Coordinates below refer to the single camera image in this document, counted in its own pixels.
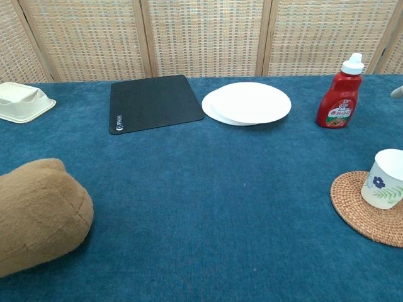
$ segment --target bottle label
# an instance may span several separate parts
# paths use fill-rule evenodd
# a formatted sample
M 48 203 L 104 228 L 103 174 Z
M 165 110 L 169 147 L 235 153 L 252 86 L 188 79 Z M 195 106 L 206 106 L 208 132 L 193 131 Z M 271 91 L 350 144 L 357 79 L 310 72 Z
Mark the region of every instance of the bottle label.
M 354 103 L 350 99 L 342 99 L 336 103 L 327 114 L 326 126 L 342 127 L 347 124 L 348 118 L 353 111 Z

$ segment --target round rattan coaster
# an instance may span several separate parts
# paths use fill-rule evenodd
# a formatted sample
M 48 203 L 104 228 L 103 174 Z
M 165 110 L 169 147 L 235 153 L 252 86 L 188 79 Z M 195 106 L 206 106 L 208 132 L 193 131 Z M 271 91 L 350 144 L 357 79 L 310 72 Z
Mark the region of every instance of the round rattan coaster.
M 341 174 L 332 183 L 332 204 L 341 218 L 356 231 L 376 242 L 403 247 L 403 203 L 389 210 L 373 207 L 361 197 L 368 172 Z

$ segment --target mouse pad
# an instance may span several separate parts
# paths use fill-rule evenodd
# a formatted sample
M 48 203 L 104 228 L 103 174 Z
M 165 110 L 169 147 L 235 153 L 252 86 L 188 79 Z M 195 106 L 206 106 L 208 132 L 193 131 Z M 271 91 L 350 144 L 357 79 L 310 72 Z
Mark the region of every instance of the mouse pad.
M 111 134 L 198 121 L 204 116 L 184 75 L 153 77 L 111 85 Z

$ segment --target woven screen panel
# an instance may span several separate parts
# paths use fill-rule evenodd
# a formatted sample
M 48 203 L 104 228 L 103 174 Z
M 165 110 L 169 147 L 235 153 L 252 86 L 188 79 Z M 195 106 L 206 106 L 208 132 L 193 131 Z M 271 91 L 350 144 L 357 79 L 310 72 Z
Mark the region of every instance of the woven screen panel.
M 367 67 L 398 1 L 280 0 L 267 74 L 333 74 L 353 52 Z
M 385 64 L 383 74 L 403 74 L 403 34 L 400 36 L 388 61 Z
M 145 77 L 130 0 L 26 0 L 61 81 Z
M 158 75 L 253 76 L 263 0 L 148 0 Z
M 0 7 L 0 82 L 47 82 L 11 1 L 0 0 Z

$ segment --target white cup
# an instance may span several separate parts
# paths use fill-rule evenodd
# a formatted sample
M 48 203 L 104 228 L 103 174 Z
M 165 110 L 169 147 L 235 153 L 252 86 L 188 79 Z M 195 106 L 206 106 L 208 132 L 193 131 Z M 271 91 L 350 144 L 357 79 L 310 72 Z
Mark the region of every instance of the white cup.
M 403 150 L 385 149 L 376 154 L 361 195 L 370 205 L 385 210 L 403 199 Z

